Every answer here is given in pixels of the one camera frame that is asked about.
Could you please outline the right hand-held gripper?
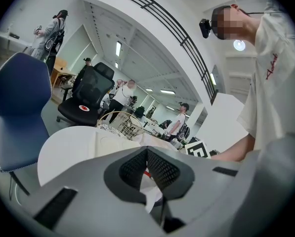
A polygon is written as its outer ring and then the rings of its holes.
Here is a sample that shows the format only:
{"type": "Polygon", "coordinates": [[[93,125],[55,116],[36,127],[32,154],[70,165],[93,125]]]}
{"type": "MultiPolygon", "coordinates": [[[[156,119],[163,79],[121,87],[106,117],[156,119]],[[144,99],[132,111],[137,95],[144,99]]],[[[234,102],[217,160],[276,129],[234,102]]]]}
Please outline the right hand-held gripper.
{"type": "Polygon", "coordinates": [[[192,139],[184,146],[185,152],[188,155],[202,158],[211,158],[212,156],[220,154],[217,150],[209,151],[204,141],[192,137],[192,139]]]}

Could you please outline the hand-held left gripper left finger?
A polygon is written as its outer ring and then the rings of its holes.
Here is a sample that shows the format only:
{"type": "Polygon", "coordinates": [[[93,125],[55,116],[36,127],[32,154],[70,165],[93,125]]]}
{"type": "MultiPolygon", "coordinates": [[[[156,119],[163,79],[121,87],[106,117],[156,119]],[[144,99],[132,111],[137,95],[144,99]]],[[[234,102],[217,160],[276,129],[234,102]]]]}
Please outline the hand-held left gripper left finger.
{"type": "Polygon", "coordinates": [[[146,204],[146,195],[140,192],[143,174],[147,168],[146,148],[134,148],[117,152],[104,171],[107,188],[120,200],[146,204]]]}

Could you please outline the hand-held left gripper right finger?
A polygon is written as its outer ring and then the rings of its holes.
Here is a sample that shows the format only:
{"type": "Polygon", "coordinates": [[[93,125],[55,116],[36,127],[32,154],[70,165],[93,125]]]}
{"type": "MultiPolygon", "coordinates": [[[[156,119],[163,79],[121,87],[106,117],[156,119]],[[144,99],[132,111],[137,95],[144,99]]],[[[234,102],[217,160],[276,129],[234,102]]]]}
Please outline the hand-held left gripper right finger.
{"type": "Polygon", "coordinates": [[[184,197],[195,181],[190,166],[156,148],[147,148],[147,168],[165,199],[184,197]]]}

